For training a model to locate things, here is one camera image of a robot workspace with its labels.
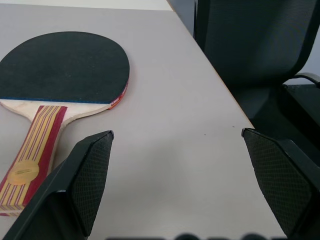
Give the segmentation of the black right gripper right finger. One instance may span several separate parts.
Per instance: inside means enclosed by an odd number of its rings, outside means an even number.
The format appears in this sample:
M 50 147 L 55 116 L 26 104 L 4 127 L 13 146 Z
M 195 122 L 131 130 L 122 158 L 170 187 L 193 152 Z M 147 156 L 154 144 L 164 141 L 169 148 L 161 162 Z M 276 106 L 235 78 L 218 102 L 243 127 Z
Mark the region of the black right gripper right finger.
M 259 188 L 288 238 L 320 238 L 320 168 L 292 140 L 252 128 L 243 137 Z

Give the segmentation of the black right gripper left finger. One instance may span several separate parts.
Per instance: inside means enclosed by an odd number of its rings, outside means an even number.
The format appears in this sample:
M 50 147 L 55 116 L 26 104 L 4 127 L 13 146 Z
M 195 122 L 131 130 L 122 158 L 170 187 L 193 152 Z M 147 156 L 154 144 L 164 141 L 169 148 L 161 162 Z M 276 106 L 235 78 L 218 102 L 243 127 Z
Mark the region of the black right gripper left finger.
M 86 240 L 104 193 L 114 133 L 79 141 L 40 185 L 5 240 Z

